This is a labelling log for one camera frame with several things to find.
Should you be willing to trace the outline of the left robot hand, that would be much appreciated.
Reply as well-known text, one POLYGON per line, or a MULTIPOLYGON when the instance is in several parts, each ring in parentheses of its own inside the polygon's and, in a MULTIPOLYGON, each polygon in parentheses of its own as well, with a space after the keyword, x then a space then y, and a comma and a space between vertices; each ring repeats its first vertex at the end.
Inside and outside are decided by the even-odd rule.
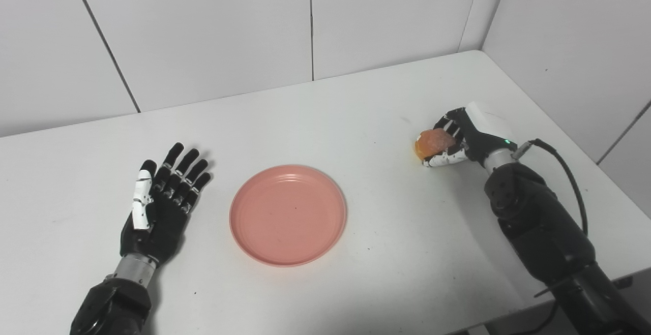
POLYGON ((209 162, 199 156, 178 142, 162 164, 144 161, 121 231, 120 256, 141 255, 161 266, 177 253, 189 215, 211 180, 209 162))

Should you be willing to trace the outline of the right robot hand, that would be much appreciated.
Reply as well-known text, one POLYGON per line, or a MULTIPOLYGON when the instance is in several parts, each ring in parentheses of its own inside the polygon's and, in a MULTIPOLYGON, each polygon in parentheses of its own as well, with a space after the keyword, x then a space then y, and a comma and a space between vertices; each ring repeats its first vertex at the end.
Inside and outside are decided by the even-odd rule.
POLYGON ((469 160, 492 173, 516 162, 518 145, 504 117, 484 104, 472 102, 448 111, 432 129, 421 132, 414 149, 425 167, 469 160))

